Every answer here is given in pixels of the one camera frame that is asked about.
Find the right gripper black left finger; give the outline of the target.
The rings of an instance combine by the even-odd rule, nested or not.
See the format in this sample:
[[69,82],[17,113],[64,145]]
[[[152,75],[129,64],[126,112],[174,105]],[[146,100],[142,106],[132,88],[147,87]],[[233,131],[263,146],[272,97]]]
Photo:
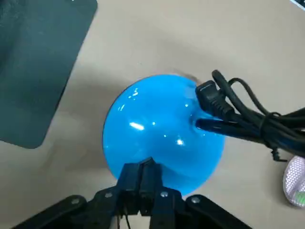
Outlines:
[[124,204],[123,195],[136,194],[141,165],[123,166],[115,186],[98,191],[92,200],[71,195],[24,220],[15,229],[117,229]]

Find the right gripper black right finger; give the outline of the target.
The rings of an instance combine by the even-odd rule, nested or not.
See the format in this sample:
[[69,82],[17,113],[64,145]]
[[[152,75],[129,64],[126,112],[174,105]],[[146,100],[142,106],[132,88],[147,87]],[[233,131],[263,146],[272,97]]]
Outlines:
[[248,229],[249,225],[202,195],[183,199],[180,191],[163,186],[162,168],[152,158],[141,162],[143,216],[151,229]]

